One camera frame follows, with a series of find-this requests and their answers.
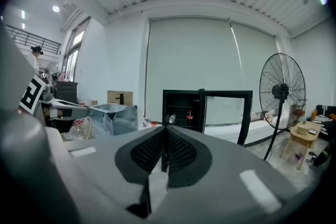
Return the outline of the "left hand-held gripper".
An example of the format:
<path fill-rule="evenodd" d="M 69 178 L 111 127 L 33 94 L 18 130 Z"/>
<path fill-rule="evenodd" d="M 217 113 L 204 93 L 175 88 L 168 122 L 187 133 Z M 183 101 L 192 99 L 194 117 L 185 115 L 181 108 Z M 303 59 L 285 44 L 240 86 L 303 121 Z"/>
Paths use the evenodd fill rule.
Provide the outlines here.
<path fill-rule="evenodd" d="M 54 98 L 54 88 L 37 74 L 29 83 L 20 103 L 19 112 L 34 115 L 41 108 L 43 115 L 51 120 L 74 121 L 85 118 L 90 110 L 86 106 Z"/>

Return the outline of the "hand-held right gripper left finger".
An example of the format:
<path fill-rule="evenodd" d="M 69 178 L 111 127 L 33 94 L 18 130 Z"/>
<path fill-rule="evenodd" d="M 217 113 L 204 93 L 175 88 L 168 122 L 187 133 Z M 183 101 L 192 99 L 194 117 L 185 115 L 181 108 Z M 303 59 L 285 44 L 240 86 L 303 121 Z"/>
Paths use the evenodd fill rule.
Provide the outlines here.
<path fill-rule="evenodd" d="M 167 224 L 166 209 L 151 210 L 149 174 L 163 127 L 65 143 L 46 128 L 44 212 L 61 224 Z"/>

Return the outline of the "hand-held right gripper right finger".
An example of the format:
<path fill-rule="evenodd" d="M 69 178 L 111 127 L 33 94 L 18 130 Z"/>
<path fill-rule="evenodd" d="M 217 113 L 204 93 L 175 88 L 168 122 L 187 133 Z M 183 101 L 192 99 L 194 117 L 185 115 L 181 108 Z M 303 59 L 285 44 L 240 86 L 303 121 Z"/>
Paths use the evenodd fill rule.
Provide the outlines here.
<path fill-rule="evenodd" d="M 212 163 L 194 185 L 169 188 L 152 214 L 158 224 L 302 223 L 314 188 L 303 191 L 235 143 L 181 127 L 170 130 L 206 146 Z"/>

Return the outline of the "black mini fridge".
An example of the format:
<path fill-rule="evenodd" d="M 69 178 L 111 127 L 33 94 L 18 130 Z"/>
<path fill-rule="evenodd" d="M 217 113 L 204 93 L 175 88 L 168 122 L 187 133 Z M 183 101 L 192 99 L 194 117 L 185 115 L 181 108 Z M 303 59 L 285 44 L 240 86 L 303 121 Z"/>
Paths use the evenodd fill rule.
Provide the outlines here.
<path fill-rule="evenodd" d="M 239 124 L 237 144 L 244 145 L 250 125 L 252 97 L 252 91 L 242 90 L 164 90 L 162 125 L 176 125 L 205 133 L 207 126 Z M 192 126 L 187 126 L 188 110 L 192 110 Z M 175 123 L 169 124 L 172 114 L 176 115 Z"/>

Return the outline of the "pack of water bottles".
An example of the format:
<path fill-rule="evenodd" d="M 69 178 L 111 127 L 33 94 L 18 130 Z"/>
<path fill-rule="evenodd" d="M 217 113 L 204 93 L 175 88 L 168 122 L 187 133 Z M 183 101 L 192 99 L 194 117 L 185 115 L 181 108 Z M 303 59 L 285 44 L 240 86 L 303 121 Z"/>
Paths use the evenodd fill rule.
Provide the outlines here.
<path fill-rule="evenodd" d="M 67 133 L 62 133 L 63 141 L 86 140 L 90 124 L 87 119 L 75 120 Z"/>

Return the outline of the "black cabinet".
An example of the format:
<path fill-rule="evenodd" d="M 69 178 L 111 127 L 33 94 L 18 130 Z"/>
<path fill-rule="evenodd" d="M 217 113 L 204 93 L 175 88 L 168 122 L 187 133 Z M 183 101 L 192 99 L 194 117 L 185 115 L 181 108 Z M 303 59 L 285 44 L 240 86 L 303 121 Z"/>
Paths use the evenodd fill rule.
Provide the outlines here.
<path fill-rule="evenodd" d="M 77 83 L 67 81 L 57 81 L 55 84 L 54 97 L 59 100 L 69 101 L 78 104 Z"/>

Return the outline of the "brown cardboard box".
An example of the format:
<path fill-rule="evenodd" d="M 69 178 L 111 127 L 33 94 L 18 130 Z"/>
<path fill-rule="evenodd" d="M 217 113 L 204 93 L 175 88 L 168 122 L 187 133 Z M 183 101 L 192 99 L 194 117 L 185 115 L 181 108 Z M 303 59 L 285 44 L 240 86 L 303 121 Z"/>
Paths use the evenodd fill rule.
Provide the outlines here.
<path fill-rule="evenodd" d="M 133 92 L 128 91 L 107 91 L 107 102 L 120 105 L 133 105 Z"/>

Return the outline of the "silver foil box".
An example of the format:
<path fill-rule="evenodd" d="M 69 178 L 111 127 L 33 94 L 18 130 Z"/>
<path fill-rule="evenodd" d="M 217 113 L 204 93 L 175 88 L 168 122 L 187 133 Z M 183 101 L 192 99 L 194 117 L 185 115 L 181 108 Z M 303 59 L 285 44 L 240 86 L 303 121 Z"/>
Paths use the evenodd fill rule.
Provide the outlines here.
<path fill-rule="evenodd" d="M 118 136 L 138 130 L 137 106 L 108 103 L 89 108 L 91 138 Z"/>

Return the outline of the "tall glass window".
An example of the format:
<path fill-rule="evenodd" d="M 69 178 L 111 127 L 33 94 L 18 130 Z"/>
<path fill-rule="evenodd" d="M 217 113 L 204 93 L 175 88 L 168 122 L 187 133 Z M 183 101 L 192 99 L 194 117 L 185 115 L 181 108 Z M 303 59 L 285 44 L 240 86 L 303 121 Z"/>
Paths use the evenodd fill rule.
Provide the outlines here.
<path fill-rule="evenodd" d="M 75 29 L 70 32 L 70 37 L 67 42 L 62 62 L 62 73 L 65 74 L 64 77 L 66 81 L 75 81 L 75 71 L 77 59 L 79 56 L 79 50 L 89 22 L 90 17 L 82 21 Z"/>

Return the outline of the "light wooden side table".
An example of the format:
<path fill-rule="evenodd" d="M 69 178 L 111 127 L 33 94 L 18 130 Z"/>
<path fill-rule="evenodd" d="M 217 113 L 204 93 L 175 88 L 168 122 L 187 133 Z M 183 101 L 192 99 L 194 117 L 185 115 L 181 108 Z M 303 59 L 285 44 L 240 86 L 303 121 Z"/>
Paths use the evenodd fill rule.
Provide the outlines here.
<path fill-rule="evenodd" d="M 314 123 L 314 122 L 310 122 L 310 121 L 306 122 L 306 123 L 310 126 L 311 129 L 317 130 L 318 133 L 316 135 L 312 135 L 312 134 L 309 134 L 309 133 L 307 135 L 300 135 L 300 134 L 297 133 L 297 128 L 296 128 L 296 125 L 300 124 L 300 123 L 297 123 L 295 126 L 292 126 L 288 129 L 288 132 L 290 133 L 289 141 L 288 141 L 287 145 L 285 146 L 284 150 L 282 151 L 282 153 L 280 154 L 280 157 L 283 157 L 283 155 L 285 154 L 286 150 L 288 149 L 288 147 L 290 146 L 290 144 L 292 142 L 296 142 L 296 143 L 302 145 L 303 148 L 304 148 L 304 151 L 302 153 L 302 158 L 301 158 L 301 161 L 299 163 L 299 166 L 297 167 L 297 170 L 301 170 L 301 167 L 302 167 L 302 165 L 304 163 L 304 160 L 305 160 L 304 158 L 305 158 L 308 150 L 313 149 L 314 143 L 317 140 L 317 138 L 319 136 L 319 133 L 321 131 L 321 128 L 322 128 L 322 124 L 319 124 L 319 123 Z"/>

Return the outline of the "black metal railing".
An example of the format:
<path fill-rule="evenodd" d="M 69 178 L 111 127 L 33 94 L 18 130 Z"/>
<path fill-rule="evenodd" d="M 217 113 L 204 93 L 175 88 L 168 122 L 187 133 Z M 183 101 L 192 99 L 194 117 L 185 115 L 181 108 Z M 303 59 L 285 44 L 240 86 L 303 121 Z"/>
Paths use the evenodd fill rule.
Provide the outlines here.
<path fill-rule="evenodd" d="M 60 43 L 10 25 L 5 25 L 5 27 L 17 45 L 25 46 L 27 48 L 40 46 L 43 52 L 54 55 L 59 53 L 59 49 L 61 47 Z"/>

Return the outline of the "beige bowl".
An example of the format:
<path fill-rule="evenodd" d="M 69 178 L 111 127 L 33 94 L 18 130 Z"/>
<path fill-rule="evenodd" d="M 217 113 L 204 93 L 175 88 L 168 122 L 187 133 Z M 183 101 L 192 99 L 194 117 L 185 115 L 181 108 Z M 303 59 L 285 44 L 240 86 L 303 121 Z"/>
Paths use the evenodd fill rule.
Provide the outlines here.
<path fill-rule="evenodd" d="M 306 123 L 306 124 L 297 124 L 296 125 L 297 128 L 297 133 L 300 135 L 307 135 L 309 133 L 309 131 L 311 130 L 310 126 Z"/>

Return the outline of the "black white striped cushion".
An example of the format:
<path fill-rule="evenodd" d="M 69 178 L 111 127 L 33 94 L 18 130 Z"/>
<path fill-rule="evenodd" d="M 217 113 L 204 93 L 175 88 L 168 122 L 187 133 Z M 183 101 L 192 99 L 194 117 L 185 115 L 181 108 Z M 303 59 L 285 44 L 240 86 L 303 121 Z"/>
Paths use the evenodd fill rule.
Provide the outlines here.
<path fill-rule="evenodd" d="M 317 105 L 311 114 L 310 121 L 322 124 L 326 134 L 336 135 L 336 106 Z"/>

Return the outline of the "white roller blind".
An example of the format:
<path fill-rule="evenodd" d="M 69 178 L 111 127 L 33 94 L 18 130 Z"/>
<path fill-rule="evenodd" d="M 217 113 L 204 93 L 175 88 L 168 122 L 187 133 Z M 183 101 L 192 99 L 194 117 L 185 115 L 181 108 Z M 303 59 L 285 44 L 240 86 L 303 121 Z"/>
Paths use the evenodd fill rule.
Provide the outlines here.
<path fill-rule="evenodd" d="M 145 115 L 162 120 L 163 90 L 235 90 L 236 45 L 228 22 L 178 18 L 150 23 Z"/>
<path fill-rule="evenodd" d="M 251 113 L 261 112 L 259 79 L 266 60 L 278 52 L 275 38 L 262 31 L 232 23 L 242 67 L 242 89 L 253 92 Z"/>

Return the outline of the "black pedestal fan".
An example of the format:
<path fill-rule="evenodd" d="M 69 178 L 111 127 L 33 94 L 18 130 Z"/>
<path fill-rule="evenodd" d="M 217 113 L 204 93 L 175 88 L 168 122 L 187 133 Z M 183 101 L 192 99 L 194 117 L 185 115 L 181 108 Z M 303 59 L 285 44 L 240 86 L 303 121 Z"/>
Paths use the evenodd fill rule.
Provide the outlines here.
<path fill-rule="evenodd" d="M 306 83 L 301 68 L 289 55 L 277 53 L 265 62 L 259 79 L 259 101 L 264 119 L 274 128 L 267 160 L 279 131 L 288 131 L 306 108 Z"/>

